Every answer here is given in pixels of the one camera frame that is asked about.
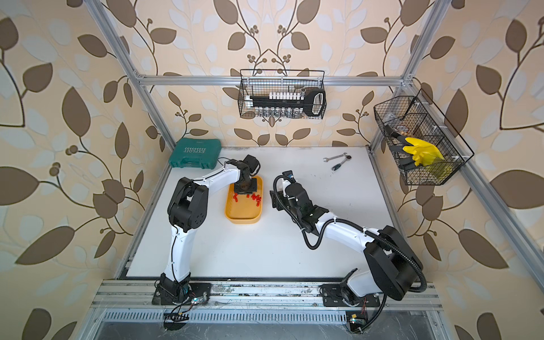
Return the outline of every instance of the wire basket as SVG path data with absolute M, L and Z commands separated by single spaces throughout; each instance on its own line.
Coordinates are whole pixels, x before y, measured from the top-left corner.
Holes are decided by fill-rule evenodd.
M 324 77 L 314 70 L 240 70 L 240 117 L 323 119 Z
M 474 151 L 438 106 L 438 111 L 444 116 L 444 121 L 437 123 L 431 117 L 423 105 L 428 103 L 425 97 L 420 94 L 421 90 L 416 96 L 398 96 L 377 104 L 374 106 L 374 116 L 389 148 L 404 144 L 386 133 L 386 125 L 389 125 L 401 135 L 422 139 L 435 145 L 440 150 L 444 160 L 415 168 L 406 166 L 412 158 L 411 154 L 391 152 L 406 185 L 440 186 L 446 183 L 474 155 Z M 446 137 L 444 129 L 449 129 L 454 136 L 459 136 L 467 151 L 458 150 Z

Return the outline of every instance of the yellow glove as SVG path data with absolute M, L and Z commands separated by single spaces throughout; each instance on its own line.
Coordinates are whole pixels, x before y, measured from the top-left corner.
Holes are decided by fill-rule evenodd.
M 444 160 L 440 150 L 433 144 L 413 137 L 406 137 L 406 141 L 413 146 L 405 146 L 403 150 L 413 155 L 416 166 L 427 166 Z

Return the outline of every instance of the green tool case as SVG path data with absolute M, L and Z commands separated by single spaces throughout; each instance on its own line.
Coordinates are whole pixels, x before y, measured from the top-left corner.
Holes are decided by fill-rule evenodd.
M 219 139 L 180 139 L 169 162 L 173 168 L 213 169 L 217 163 L 221 142 Z

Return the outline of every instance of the metal grate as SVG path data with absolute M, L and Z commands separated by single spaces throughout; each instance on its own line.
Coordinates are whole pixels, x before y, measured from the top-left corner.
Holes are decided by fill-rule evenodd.
M 324 71 L 240 70 L 240 117 L 322 119 L 326 108 L 324 77 Z
M 467 156 L 455 148 L 442 131 L 443 128 L 448 128 L 455 132 L 455 128 L 447 118 L 444 123 L 436 123 L 417 96 L 398 96 L 377 104 L 374 106 L 374 116 L 389 147 L 402 143 L 386 135 L 385 125 L 401 134 L 434 144 L 444 156 L 444 161 L 405 170 L 402 160 L 412 156 L 403 152 L 391 152 L 406 185 L 442 185 L 474 155 L 472 152 Z
M 158 323 L 166 310 L 116 308 L 104 314 L 105 322 Z M 260 323 L 260 324 L 329 324 L 342 325 L 347 319 L 345 311 L 275 311 L 275 310 L 206 310 L 196 309 L 186 313 L 190 323 Z

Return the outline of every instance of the wallpaper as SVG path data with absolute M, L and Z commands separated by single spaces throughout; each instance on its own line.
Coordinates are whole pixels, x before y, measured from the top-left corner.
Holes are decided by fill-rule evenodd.
M 399 76 L 430 0 L 104 0 L 138 72 Z
M 155 86 L 152 97 L 175 140 L 218 138 L 223 146 L 360 146 L 370 144 L 378 128 L 373 106 L 391 92 L 386 86 L 331 86 L 323 119 L 241 118 L 234 87 Z
M 0 2 L 4 339 L 68 339 L 169 151 L 81 1 Z
M 452 1 L 415 78 L 540 246 L 542 15 L 538 1 Z M 376 155 L 458 338 L 540 338 L 544 295 L 462 176 L 408 187 L 385 143 Z
M 474 160 L 544 248 L 544 3 L 451 8 L 417 72 Z

